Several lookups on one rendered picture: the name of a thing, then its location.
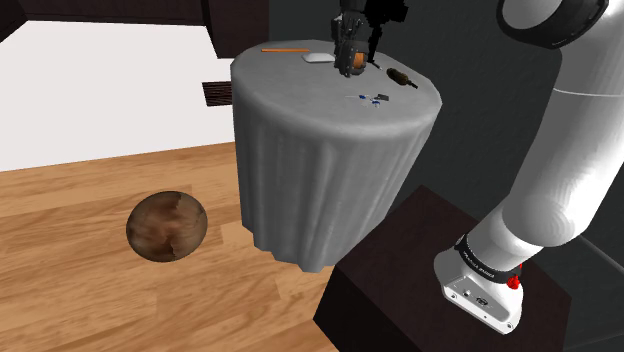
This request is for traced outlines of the round table with grey cloth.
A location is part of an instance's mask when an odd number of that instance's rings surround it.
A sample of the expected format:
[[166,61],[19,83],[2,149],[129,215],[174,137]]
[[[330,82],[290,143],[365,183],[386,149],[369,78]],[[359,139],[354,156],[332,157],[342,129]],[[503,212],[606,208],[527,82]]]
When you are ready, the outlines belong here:
[[[263,43],[231,66],[233,123],[243,226],[279,261],[318,272],[336,264],[386,216],[442,106],[425,76],[401,86],[386,74],[399,62],[342,76],[304,53],[331,52],[319,40]],[[384,94],[379,108],[346,96]]]

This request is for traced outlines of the blue and white small object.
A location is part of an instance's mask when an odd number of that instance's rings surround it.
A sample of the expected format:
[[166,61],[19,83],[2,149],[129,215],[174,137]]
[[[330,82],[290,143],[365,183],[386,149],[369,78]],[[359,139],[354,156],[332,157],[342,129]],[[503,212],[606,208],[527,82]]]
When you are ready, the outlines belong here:
[[370,108],[370,107],[379,108],[381,106],[381,101],[378,99],[377,96],[353,95],[353,96],[346,96],[346,99],[354,100],[359,105],[365,108]]

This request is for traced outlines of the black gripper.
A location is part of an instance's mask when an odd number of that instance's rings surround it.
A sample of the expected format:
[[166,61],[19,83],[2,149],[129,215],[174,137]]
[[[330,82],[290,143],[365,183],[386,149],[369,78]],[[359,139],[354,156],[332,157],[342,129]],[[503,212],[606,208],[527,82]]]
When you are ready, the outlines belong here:
[[[353,46],[347,40],[354,40],[359,27],[362,24],[366,0],[339,0],[339,14],[331,20],[331,37],[336,45],[335,67],[344,77],[360,75],[364,72],[367,56],[368,44],[363,41],[354,41]],[[365,55],[364,67],[361,71],[352,69],[354,54],[362,52]]]

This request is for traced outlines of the dark robot stand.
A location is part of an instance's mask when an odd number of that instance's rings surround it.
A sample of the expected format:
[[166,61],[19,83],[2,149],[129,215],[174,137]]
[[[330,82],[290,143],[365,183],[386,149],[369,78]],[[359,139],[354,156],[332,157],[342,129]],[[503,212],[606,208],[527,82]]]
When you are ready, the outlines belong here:
[[315,323],[339,352],[564,352],[571,298],[531,260],[506,335],[443,297],[434,257],[476,224],[419,187],[336,264]]

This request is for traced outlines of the dark brown bottle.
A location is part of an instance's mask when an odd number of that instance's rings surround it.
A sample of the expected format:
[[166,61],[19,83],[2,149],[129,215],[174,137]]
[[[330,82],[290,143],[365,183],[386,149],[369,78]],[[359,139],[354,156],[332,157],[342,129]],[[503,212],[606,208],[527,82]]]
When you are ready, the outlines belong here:
[[396,82],[397,84],[401,85],[401,86],[411,86],[415,89],[418,89],[419,86],[417,84],[415,84],[409,77],[407,74],[400,72],[399,70],[395,69],[395,68],[388,68],[386,70],[386,74],[387,76],[393,80],[394,82]]

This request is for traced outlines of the dark wooden shelf board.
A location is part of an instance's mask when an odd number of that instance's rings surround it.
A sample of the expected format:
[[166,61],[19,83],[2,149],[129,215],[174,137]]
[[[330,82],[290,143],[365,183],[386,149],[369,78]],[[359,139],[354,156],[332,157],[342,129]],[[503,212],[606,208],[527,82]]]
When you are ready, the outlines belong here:
[[202,88],[208,107],[232,104],[232,85],[230,81],[203,82]]

